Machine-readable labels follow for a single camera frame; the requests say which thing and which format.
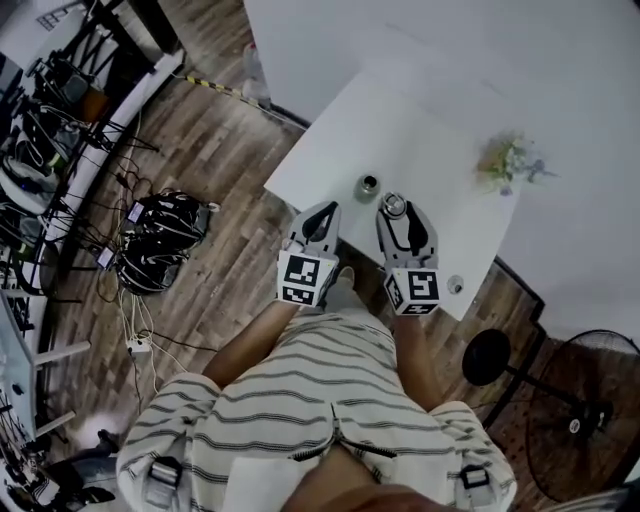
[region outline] yellow black tape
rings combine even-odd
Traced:
[[[187,75],[184,78],[187,82],[194,85],[202,85],[204,87],[208,87],[209,89],[215,89],[217,92],[233,96],[234,98],[239,99],[240,101],[244,101],[245,103],[248,103],[253,107],[262,108],[258,100],[243,96],[240,89],[232,89],[231,87],[227,87],[226,85],[216,84],[215,82],[207,82],[206,80],[200,80],[199,78],[196,78],[194,76]]]

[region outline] white table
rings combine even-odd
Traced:
[[[503,197],[478,183],[474,169],[486,142],[361,73],[313,123],[265,187],[297,210],[338,201],[340,237],[383,264],[375,230],[377,200],[364,205],[353,195],[359,176],[378,177],[381,194],[400,192],[432,222],[439,242],[441,307],[462,320],[520,194],[518,185],[513,195]],[[446,286],[454,275],[464,281],[457,295]]]

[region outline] black bag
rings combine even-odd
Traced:
[[[122,286],[134,295],[168,289],[187,256],[174,247],[148,237],[129,237],[115,263]]]
[[[136,237],[151,237],[176,250],[188,250],[205,237],[210,210],[182,192],[165,192],[145,197],[135,208],[141,211],[125,229]]]

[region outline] white power adapter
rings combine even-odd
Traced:
[[[151,345],[148,341],[127,340],[127,350],[130,350],[132,354],[138,352],[151,352]]]

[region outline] metal can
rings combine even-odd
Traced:
[[[354,195],[361,203],[370,203],[380,192],[380,180],[371,174],[358,178]]]

